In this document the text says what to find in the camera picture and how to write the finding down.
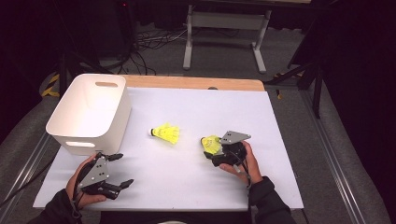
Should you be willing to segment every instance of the gray floor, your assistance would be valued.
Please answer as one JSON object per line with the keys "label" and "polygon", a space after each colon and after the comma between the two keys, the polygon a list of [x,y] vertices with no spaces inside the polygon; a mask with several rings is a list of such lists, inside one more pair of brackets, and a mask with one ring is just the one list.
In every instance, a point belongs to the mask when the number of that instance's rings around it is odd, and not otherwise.
{"label": "gray floor", "polygon": [[[233,31],[224,31],[232,35]],[[288,71],[287,64],[303,39],[299,31],[269,29],[264,37],[262,56],[267,67],[265,75],[259,74],[249,46],[256,37],[253,32],[239,32],[228,37],[215,31],[200,31],[193,38],[191,69],[182,69],[185,40],[177,39],[160,49],[141,51],[148,67],[161,76],[185,77],[230,77],[269,80],[279,72]],[[138,74],[131,61],[123,66],[128,74]],[[306,215],[310,223],[357,223],[348,213],[343,194],[326,157],[325,146],[318,134],[318,122],[323,126],[334,155],[342,167],[343,174],[353,192],[365,223],[390,223],[387,211],[370,177],[365,173],[346,131],[324,86],[320,102],[321,120],[313,119],[310,108],[304,104],[304,93],[285,81],[279,86],[266,86],[276,114],[279,129],[290,156],[292,168],[303,198]],[[276,97],[280,89],[282,99]],[[0,198],[4,199],[12,188],[20,169],[27,162],[33,149],[45,132],[45,125],[53,108],[55,97],[44,97],[0,146]],[[50,140],[37,170],[41,169],[56,153],[59,144]],[[32,208],[40,188],[40,176],[22,194],[15,209],[3,223],[26,223],[39,211]],[[292,212],[297,223],[306,223],[301,210]],[[98,223],[99,213],[84,212],[84,223]]]}

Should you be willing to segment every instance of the bin handle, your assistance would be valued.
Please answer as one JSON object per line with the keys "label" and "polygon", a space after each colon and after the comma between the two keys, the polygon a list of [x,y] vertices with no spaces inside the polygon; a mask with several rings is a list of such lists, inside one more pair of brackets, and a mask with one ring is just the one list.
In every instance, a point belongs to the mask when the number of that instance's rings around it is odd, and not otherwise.
{"label": "bin handle", "polygon": [[119,85],[117,85],[117,83],[114,82],[95,82],[95,85],[98,87],[113,87],[113,88],[117,88]]}
{"label": "bin handle", "polygon": [[70,147],[95,147],[94,143],[88,142],[66,142],[66,144]]}

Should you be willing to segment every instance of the wooden table edge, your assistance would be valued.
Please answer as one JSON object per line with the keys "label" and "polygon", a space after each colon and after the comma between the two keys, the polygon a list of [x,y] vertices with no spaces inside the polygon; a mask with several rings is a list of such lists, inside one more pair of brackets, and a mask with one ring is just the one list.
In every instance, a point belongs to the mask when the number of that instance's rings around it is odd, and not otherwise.
{"label": "wooden table edge", "polygon": [[216,88],[222,91],[265,91],[258,79],[218,78],[218,77],[161,77],[120,75],[127,87],[174,88],[206,90]]}

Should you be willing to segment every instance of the wrist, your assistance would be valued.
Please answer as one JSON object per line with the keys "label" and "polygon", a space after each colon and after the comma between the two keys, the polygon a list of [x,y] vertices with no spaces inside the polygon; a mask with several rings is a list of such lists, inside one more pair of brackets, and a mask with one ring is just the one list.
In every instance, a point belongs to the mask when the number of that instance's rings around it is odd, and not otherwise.
{"label": "wrist", "polygon": [[263,178],[260,175],[253,175],[250,177],[250,181],[251,181],[251,184],[253,185],[253,184],[263,181]]}

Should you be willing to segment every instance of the black curtain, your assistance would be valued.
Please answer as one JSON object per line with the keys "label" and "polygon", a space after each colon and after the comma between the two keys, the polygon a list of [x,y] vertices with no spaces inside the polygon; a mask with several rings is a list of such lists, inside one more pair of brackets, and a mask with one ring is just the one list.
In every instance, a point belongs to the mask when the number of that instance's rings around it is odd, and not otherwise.
{"label": "black curtain", "polygon": [[291,63],[323,57],[348,136],[396,223],[396,14],[391,1],[340,1],[317,19]]}
{"label": "black curtain", "polygon": [[158,0],[136,0],[136,20],[141,25],[154,22],[158,29],[175,30],[183,27],[187,11],[187,5],[169,4],[166,1]]}
{"label": "black curtain", "polygon": [[57,62],[48,25],[31,4],[7,1],[0,7],[0,143],[41,101],[38,89]]}

